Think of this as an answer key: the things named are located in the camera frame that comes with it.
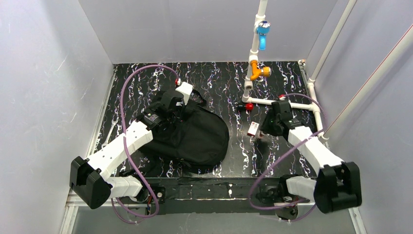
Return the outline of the white red small card box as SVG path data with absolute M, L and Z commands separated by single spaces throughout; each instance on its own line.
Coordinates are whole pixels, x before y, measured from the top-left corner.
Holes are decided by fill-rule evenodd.
M 259 133 L 259 123 L 256 122 L 251 122 L 248 131 L 247 131 L 247 135 L 251 136 L 251 137 L 255 137 L 258 133 Z

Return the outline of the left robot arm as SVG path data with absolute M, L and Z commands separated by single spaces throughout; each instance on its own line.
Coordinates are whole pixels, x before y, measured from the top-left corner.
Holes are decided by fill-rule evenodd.
M 86 158 L 71 162 L 70 188 L 91 209 L 97 209 L 108 199 L 136 197 L 143 180 L 133 176 L 112 177 L 114 170 L 132 153 L 151 142 L 156 131 L 171 125 L 188 104 L 190 91 L 166 91 L 112 142 Z

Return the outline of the black student backpack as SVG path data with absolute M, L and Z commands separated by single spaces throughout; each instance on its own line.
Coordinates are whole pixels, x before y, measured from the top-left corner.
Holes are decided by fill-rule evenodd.
M 152 103 L 159 101 L 165 92 L 157 92 Z M 228 149 L 228 127 L 221 117 L 205 109 L 207 101 L 203 97 L 200 100 L 189 99 L 181 121 L 156 131 L 153 140 L 138 150 L 146 156 L 178 161 L 189 168 L 204 170 L 219 164 Z

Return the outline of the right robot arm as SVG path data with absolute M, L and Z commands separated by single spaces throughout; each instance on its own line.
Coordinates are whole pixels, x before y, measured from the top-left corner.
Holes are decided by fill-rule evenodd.
M 316 180 L 300 175 L 284 175 L 277 187 L 278 196 L 295 195 L 314 201 L 324 214 L 362 204 L 360 169 L 357 164 L 345 162 L 332 153 L 309 127 L 294 118 L 289 101 L 272 102 L 260 131 L 284 137 L 297 148 L 317 174 Z

